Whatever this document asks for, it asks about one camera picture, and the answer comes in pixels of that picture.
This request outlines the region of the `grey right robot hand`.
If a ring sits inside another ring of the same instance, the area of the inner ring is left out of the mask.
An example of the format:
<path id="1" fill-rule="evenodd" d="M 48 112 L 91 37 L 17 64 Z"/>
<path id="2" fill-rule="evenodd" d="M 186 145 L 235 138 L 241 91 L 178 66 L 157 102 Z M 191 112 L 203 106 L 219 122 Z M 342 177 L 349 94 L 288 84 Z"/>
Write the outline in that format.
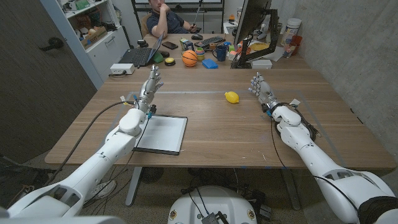
<path id="1" fill-rule="evenodd" d="M 259 72 L 251 80 L 249 91 L 257 96 L 264 111 L 272 113 L 280 105 L 280 101 L 273 94 L 272 88 Z"/>

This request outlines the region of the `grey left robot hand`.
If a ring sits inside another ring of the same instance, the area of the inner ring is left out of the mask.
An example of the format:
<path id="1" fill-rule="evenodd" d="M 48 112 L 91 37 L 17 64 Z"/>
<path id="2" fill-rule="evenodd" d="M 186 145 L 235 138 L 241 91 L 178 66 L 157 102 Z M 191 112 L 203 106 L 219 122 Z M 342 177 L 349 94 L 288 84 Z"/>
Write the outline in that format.
<path id="1" fill-rule="evenodd" d="M 154 99 L 155 92 L 164 84 L 160 81 L 161 76 L 159 68 L 152 65 L 148 79 L 143 83 L 137 98 L 135 108 L 146 113 L 149 110 L 150 104 Z"/>

